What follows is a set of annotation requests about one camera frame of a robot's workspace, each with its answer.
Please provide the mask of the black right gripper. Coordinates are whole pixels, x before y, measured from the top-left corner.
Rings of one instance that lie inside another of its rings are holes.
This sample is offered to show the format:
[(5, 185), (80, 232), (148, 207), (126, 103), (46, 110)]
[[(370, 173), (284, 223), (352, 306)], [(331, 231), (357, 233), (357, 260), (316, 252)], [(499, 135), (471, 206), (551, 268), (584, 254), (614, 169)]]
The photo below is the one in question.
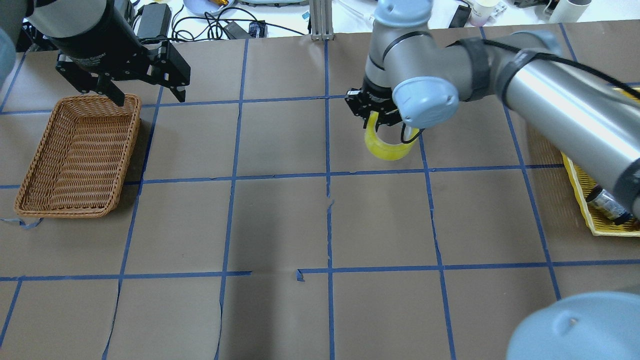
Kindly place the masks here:
[(351, 88), (345, 94), (345, 102), (354, 116), (368, 121), (372, 112), (377, 113), (375, 126), (394, 126), (402, 121), (397, 105), (393, 102), (391, 88), (362, 86)]

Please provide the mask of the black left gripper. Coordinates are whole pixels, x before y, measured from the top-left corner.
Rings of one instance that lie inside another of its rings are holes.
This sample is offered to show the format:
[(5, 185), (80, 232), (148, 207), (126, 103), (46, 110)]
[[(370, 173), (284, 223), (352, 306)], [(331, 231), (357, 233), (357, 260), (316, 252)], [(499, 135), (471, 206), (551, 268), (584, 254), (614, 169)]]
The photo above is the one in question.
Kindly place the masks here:
[(169, 41), (57, 41), (55, 70), (76, 91), (106, 96), (118, 107), (125, 94), (118, 81), (139, 80), (167, 88), (179, 103), (186, 101), (191, 67)]

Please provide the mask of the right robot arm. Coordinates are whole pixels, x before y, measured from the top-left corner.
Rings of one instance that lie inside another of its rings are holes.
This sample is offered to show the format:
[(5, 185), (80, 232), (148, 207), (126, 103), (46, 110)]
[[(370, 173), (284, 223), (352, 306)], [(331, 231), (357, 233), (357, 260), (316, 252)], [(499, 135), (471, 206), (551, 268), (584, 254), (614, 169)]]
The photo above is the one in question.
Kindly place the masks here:
[(639, 340), (639, 306), (614, 309), (629, 329), (608, 339), (581, 335), (578, 348), (564, 345), (544, 326), (525, 322), (516, 334), (523, 350), (508, 343), (528, 313), (570, 301), (569, 276), (587, 289), (595, 275), (597, 296), (615, 280), (639, 280), (639, 244), (616, 240), (631, 251), (595, 259), (558, 256), (589, 244), (563, 171), (524, 159), (525, 139), (515, 132), (518, 110), (540, 116), (554, 133), (562, 101), (587, 116), (589, 91), (544, 51), (520, 54), (484, 44), (497, 77), (496, 99), (462, 103), (454, 118), (426, 131), (409, 159), (386, 165), (365, 154), (361, 120), (350, 116), (338, 86), (338, 61), (347, 41), (320, 45), (293, 39), (180, 42), (190, 55), (193, 78), (208, 84), (226, 69), (215, 60), (242, 65), (238, 91), (224, 104), (192, 101), (163, 107), (160, 119), (202, 114), (212, 125), (223, 107), (236, 105), (238, 119), (224, 123), (233, 141), (224, 174), (206, 178), (204, 147), (190, 155), (193, 174), (167, 178), (182, 185), (230, 187), (220, 283), (221, 335), (217, 360), (498, 360), (622, 359), (618, 341)]

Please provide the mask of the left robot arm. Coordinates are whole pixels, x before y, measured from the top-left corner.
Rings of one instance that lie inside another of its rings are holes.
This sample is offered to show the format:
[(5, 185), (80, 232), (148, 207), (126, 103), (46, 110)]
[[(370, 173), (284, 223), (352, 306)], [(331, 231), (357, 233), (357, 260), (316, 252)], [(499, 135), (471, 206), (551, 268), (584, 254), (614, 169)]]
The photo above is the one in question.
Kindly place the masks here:
[(122, 106), (116, 82), (139, 80), (186, 98), (191, 68), (171, 43), (170, 9), (150, 3), (138, 28), (121, 12), (129, 0), (3, 0), (1, 2), (1, 80), (15, 64), (26, 19), (59, 51), (55, 70), (83, 94), (95, 92)]

